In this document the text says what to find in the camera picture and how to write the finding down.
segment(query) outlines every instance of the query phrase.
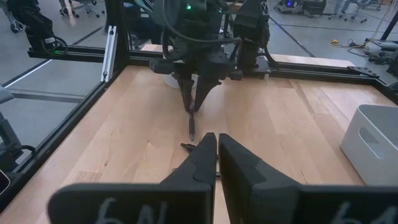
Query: white plastic bin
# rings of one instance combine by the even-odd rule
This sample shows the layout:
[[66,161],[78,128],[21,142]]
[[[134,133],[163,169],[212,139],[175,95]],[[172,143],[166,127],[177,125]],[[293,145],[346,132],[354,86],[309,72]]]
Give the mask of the white plastic bin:
[[368,185],[398,185],[398,108],[361,105],[341,149]]

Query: workbench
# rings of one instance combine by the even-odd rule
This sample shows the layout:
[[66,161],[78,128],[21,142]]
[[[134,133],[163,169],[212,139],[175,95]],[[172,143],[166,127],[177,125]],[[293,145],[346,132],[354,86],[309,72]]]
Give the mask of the workbench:
[[[144,50],[158,51],[148,45]],[[277,61],[351,66],[342,60],[274,55]],[[363,185],[340,149],[361,104],[396,106],[372,86],[283,78],[226,79],[196,115],[190,142],[179,90],[147,67],[127,66],[0,216],[0,223],[48,223],[46,206],[76,182],[158,183],[187,157],[180,143],[228,133],[303,184]],[[215,222],[229,223],[221,182]]]

